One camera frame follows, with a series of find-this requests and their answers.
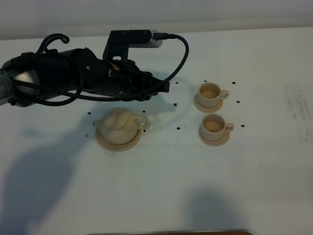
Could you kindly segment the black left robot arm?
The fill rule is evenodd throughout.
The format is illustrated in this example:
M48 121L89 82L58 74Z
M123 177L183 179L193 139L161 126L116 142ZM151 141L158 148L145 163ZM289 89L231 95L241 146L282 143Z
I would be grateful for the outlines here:
M170 86L132 60L101 60L88 48L23 53L6 62L0 74L0 102L20 107L64 106L76 99L145 101Z

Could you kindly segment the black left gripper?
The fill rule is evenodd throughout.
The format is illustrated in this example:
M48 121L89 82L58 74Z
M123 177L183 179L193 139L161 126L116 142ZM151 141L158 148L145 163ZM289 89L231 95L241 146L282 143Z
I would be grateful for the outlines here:
M170 82L154 78L150 72L141 71L134 61L130 63L98 60L101 71L97 93L110 97L125 97L144 92L145 98L158 93L168 93Z

